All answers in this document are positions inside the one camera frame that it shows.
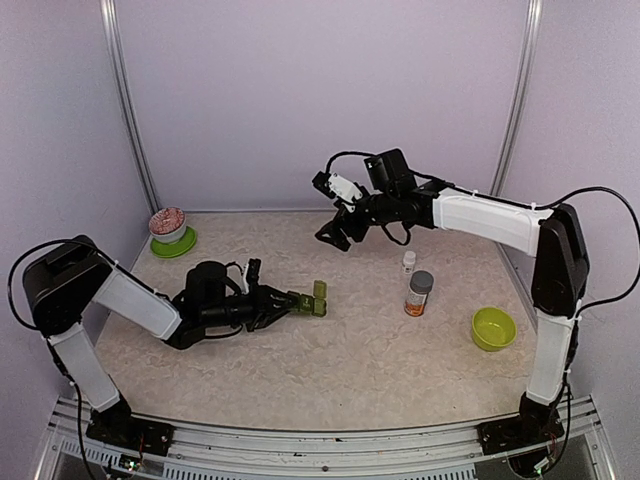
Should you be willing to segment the green weekly pill organizer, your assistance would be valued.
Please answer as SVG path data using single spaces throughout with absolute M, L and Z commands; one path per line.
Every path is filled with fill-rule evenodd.
M 289 291 L 293 299 L 291 311 L 298 315 L 323 318 L 328 313 L 328 286 L 322 280 L 315 280 L 311 294 Z

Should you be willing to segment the small white pill bottle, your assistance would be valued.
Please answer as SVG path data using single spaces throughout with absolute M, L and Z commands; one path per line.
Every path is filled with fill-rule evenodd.
M 402 259 L 402 269 L 404 274 L 411 274 L 414 271 L 416 264 L 416 253 L 413 251 L 406 251 Z

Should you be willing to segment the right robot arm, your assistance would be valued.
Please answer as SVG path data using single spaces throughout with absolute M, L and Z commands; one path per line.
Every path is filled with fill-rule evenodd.
M 512 416 L 535 442 L 551 424 L 587 296 L 585 233 L 571 201 L 543 209 L 414 175 L 399 150 L 346 153 L 312 180 L 331 204 L 315 222 L 313 271 L 328 316 L 353 336 L 354 428 Z

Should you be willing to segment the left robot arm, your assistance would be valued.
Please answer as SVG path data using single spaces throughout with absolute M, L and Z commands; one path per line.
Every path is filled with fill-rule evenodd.
M 103 368 L 83 325 L 82 316 L 97 304 L 133 322 L 176 350 L 212 339 L 210 329 L 235 332 L 264 329 L 298 308 L 300 296 L 259 281 L 260 260 L 241 268 L 204 261 L 188 271 L 174 297 L 157 291 L 110 258 L 85 235 L 58 239 L 23 253 L 10 267 L 8 305 L 16 307 L 12 284 L 22 286 L 32 320 L 16 320 L 45 339 L 61 372 L 91 406 L 92 422 L 121 445 L 133 443 L 140 424 Z

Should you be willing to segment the orange pill bottle grey cap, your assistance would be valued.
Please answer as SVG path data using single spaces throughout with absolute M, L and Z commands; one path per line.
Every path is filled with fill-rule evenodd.
M 424 313 L 428 297 L 434 286 L 434 277 L 424 270 L 412 273 L 404 302 L 405 312 L 412 317 L 419 317 Z

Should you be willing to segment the lime green plate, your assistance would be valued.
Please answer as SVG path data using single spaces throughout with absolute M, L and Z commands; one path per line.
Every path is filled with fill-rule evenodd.
M 197 232 L 188 226 L 184 235 L 174 243 L 165 244 L 153 239 L 150 243 L 150 250 L 161 259 L 177 258 L 189 252 L 196 245 L 197 238 Z

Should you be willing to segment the red patterned white bowl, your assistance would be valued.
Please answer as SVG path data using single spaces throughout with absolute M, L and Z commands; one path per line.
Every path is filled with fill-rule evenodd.
M 148 222 L 151 236 L 162 244 L 179 241 L 186 233 L 186 215 L 178 207 L 167 207 L 156 212 Z

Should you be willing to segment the lime green bowl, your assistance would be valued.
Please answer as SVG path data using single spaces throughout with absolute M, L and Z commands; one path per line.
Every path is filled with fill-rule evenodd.
M 518 330 L 509 314 L 499 308 L 484 307 L 474 313 L 471 332 L 477 347 L 487 352 L 497 352 L 515 341 Z

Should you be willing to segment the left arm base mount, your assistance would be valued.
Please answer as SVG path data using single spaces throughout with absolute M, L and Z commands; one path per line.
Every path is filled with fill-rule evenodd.
M 174 430 L 169 423 L 134 416 L 127 401 L 120 399 L 104 411 L 91 410 L 86 435 L 108 445 L 166 457 Z

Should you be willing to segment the front aluminium rail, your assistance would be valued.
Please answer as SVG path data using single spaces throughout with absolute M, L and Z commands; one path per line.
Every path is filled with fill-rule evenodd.
M 478 424 L 391 430 L 296 432 L 175 421 L 164 456 L 138 454 L 77 435 L 87 406 L 58 399 L 45 429 L 35 479 L 54 477 L 63 459 L 133 479 L 479 479 L 511 478 L 524 449 L 486 455 Z

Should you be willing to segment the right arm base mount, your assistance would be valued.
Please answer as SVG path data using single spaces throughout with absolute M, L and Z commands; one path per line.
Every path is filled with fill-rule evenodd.
M 484 455 L 491 455 L 562 437 L 564 427 L 557 410 L 558 402 L 543 405 L 521 396 L 515 416 L 485 421 L 477 426 Z

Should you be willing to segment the right aluminium frame post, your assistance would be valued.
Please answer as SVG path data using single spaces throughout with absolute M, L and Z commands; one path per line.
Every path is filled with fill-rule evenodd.
M 505 133 L 500 147 L 498 164 L 490 188 L 490 194 L 494 196 L 500 196 L 503 192 L 512 163 L 535 61 L 542 12 L 542 0 L 530 0 L 527 3 L 526 21 L 516 82 Z

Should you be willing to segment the aluminium frame post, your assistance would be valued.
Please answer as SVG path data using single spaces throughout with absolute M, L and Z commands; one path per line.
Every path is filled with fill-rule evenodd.
M 119 31 L 116 2 L 114 0 L 101 0 L 100 10 L 120 109 L 131 146 L 134 165 L 149 211 L 155 213 L 161 208 L 161 202 L 145 155 L 142 136 L 136 118 L 133 97 L 128 82 L 124 49 Z
M 530 0 L 527 3 L 526 21 L 516 82 L 505 133 L 500 147 L 498 164 L 490 188 L 490 194 L 494 196 L 500 196 L 503 192 L 512 163 L 535 61 L 542 12 L 542 0 Z

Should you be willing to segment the left aluminium frame post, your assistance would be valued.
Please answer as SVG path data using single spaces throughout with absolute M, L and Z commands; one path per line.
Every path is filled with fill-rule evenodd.
M 149 211 L 155 213 L 161 208 L 161 202 L 145 155 L 142 136 L 136 118 L 133 97 L 128 82 L 124 49 L 119 31 L 116 2 L 114 0 L 101 0 L 100 10 L 120 109 L 131 146 L 134 165 Z

